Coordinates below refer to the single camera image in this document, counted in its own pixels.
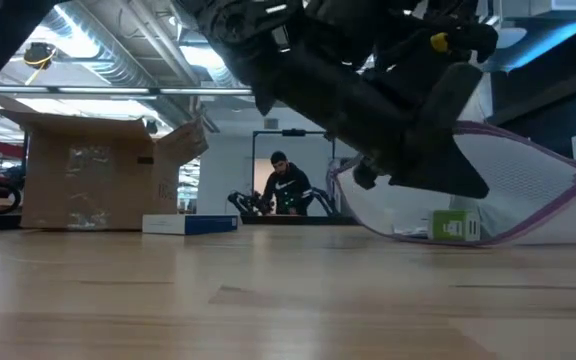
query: blue box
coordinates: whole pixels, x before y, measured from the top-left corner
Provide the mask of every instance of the blue box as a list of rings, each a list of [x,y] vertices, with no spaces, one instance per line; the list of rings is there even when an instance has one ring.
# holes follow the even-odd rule
[[[200,235],[236,231],[235,215],[144,215],[141,231],[145,234]]]

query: yellow part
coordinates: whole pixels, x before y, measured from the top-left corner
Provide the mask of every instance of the yellow part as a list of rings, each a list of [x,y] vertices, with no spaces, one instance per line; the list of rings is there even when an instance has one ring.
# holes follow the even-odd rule
[[[430,37],[430,45],[432,45],[433,49],[435,49],[436,52],[447,53],[448,51],[450,51],[447,37],[448,34],[446,33],[439,33],[433,35]]]

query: black robot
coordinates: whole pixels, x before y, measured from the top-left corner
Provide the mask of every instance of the black robot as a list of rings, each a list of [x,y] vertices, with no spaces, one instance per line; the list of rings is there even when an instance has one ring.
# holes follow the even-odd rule
[[[495,49],[476,1],[176,0],[262,114],[281,101],[364,158],[356,182],[483,198],[486,183],[453,139],[457,117]],[[375,66],[362,69],[372,56]]]

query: cardboard box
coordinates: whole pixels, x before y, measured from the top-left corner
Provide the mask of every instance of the cardboard box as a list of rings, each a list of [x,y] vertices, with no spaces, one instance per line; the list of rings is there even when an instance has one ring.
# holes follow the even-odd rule
[[[24,228],[139,230],[144,214],[176,214],[179,167],[208,148],[197,121],[153,141],[141,120],[0,115],[30,133]]]
[[[237,230],[236,215],[144,215],[145,234],[200,235]]]

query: black hoodie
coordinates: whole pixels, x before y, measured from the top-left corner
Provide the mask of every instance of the black hoodie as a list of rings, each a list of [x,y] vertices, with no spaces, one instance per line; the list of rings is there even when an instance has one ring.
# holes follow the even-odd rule
[[[297,210],[305,210],[312,201],[312,190],[308,176],[297,165],[289,163],[285,174],[279,175],[273,172],[268,177],[263,198],[270,201],[273,195],[277,198],[277,210],[287,199],[295,200]]]

